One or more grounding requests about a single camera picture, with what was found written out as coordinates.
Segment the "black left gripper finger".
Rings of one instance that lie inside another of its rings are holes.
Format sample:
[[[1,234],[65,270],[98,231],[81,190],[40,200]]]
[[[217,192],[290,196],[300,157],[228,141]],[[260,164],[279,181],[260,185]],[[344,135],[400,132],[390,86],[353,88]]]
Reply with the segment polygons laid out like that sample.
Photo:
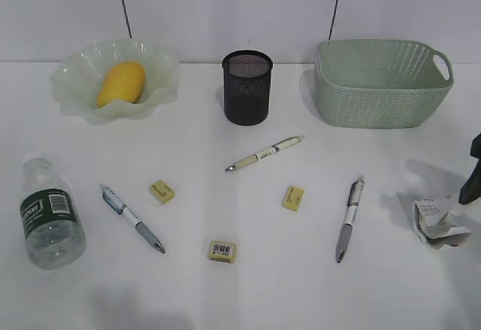
[[[443,216],[437,226],[471,227],[480,223],[480,135],[471,142],[470,156],[476,165],[459,191],[437,200]]]

